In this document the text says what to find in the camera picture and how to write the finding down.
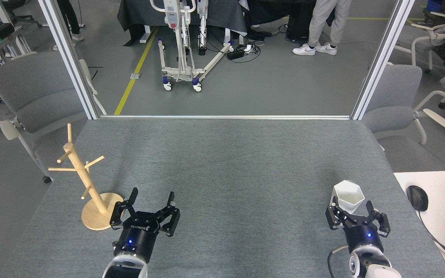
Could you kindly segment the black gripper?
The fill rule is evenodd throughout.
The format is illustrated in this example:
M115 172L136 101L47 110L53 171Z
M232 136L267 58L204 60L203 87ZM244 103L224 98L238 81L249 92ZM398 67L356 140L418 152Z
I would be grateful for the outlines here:
M366 209L369 215L363 221L364 225L357 225L353 227L344 226L344 232L348 245L348 252L351 254L356 248L364 245L373 245L384 252L380 236L387 237L391 231L388 217L385 213L380 213L373 207L371 201L366 202ZM338 229L337 226L344 224L346 220L351 219L351 214L339 206L339 198L333 197L332 203L325 211L328 225L330 229Z
M110 218L111 228L118 229L115 227L122 223L121 216L124 210L128 210L134 220L126 220L122 224L123 229L119 240L113 242L114 256L130 255L149 263L159 232L166 233L166 236L174 235L175 228L180 219L180 210L175 207L175 193L170 192L166 207L154 214L154 220L150 220L148 223L145 220L135 222L138 221L138 215L133 205L137 195L138 188L133 188L127 200L117 201L114 205ZM171 216L169 222L161 225L169 216Z

